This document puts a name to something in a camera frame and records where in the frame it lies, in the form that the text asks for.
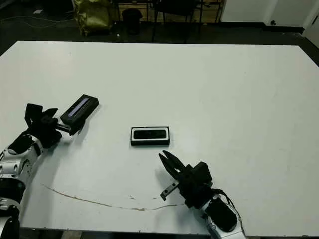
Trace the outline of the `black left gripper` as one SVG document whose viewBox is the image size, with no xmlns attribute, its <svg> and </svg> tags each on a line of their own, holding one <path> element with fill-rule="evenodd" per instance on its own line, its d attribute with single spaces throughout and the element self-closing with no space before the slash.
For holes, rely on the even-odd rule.
<svg viewBox="0 0 319 239">
<path fill-rule="evenodd" d="M 62 134 L 60 131 L 73 136 L 80 131 L 84 123 L 67 126 L 58 123 L 55 117 L 58 108 L 50 108 L 44 112 L 29 117 L 29 134 L 37 138 L 43 148 L 50 148 L 60 141 Z"/>
</svg>

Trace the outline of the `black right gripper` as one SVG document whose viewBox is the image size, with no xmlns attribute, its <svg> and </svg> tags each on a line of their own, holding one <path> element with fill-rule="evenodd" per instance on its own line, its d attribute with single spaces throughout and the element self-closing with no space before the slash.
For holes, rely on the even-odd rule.
<svg viewBox="0 0 319 239">
<path fill-rule="evenodd" d="M 195 167 L 184 164 L 172 153 L 163 150 L 159 158 L 166 171 L 175 179 L 160 196 L 163 200 L 176 188 L 184 197 L 185 204 L 191 208 L 200 208 L 210 199 L 212 177 L 207 164 L 197 164 Z"/>
</svg>

